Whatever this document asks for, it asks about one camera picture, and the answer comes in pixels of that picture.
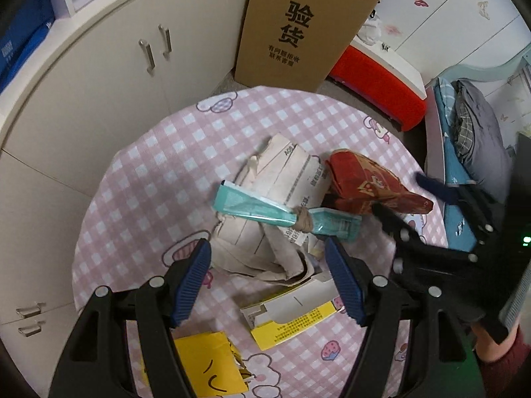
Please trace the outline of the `person right hand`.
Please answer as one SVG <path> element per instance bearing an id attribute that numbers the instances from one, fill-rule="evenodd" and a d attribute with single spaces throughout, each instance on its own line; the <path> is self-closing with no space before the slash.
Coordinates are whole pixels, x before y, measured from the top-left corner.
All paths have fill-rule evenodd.
<path id="1" fill-rule="evenodd" d="M 493 363 L 502 359 L 512 348 L 517 338 L 519 325 L 516 323 L 508 337 L 498 344 L 479 323 L 472 325 L 476 337 L 475 352 L 478 358 L 485 363 Z"/>

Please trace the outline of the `red sleeve right forearm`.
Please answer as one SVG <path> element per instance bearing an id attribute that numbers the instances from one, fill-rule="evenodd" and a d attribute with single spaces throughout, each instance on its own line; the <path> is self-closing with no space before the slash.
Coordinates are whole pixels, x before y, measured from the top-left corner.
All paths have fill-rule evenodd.
<path id="1" fill-rule="evenodd" d="M 487 397 L 530 397 L 530 346 L 520 327 L 514 345 L 502 359 L 485 363 L 477 354 L 476 359 Z"/>

